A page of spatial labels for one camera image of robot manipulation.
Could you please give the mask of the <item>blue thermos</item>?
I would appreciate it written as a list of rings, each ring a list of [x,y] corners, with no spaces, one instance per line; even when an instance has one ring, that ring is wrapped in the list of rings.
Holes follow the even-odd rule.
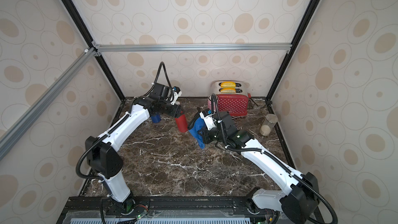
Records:
[[[153,123],[159,123],[161,119],[161,115],[159,113],[155,113],[154,115],[150,116]]]

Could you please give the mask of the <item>blue cleaning cloth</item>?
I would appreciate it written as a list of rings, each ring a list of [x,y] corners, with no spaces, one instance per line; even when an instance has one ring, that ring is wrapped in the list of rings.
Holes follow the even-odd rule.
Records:
[[[197,140],[201,149],[205,148],[205,144],[203,142],[203,128],[205,127],[205,122],[201,117],[192,119],[188,124],[188,131]]]

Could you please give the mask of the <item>red thermos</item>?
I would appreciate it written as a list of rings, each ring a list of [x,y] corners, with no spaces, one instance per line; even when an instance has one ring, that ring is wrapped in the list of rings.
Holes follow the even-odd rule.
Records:
[[[181,103],[178,101],[175,104],[180,106],[180,116],[178,118],[175,118],[177,127],[181,133],[186,133],[188,131],[188,123],[186,120],[183,107],[181,106]]]

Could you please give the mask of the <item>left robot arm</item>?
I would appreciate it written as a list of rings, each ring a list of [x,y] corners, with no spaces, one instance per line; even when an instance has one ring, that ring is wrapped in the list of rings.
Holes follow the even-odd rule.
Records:
[[[120,211],[128,214],[135,204],[133,194],[122,174],[123,159],[118,151],[127,138],[147,119],[156,114],[179,118],[181,106],[165,99],[140,96],[134,99],[124,116],[107,131],[85,141],[86,151],[79,158],[76,174],[83,179],[97,179],[106,188]]]

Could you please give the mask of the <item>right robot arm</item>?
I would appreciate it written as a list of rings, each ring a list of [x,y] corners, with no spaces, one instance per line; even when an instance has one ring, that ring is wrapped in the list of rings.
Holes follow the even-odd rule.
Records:
[[[319,192],[318,180],[312,173],[303,174],[288,166],[250,133],[239,130],[228,112],[206,109],[199,113],[204,126],[199,131],[203,141],[222,143],[229,151],[237,152],[254,163],[280,188],[279,191],[256,190],[249,198],[249,211],[272,209],[284,213],[293,223],[318,223],[311,217],[319,203],[323,203],[336,224],[338,217],[332,205]]]

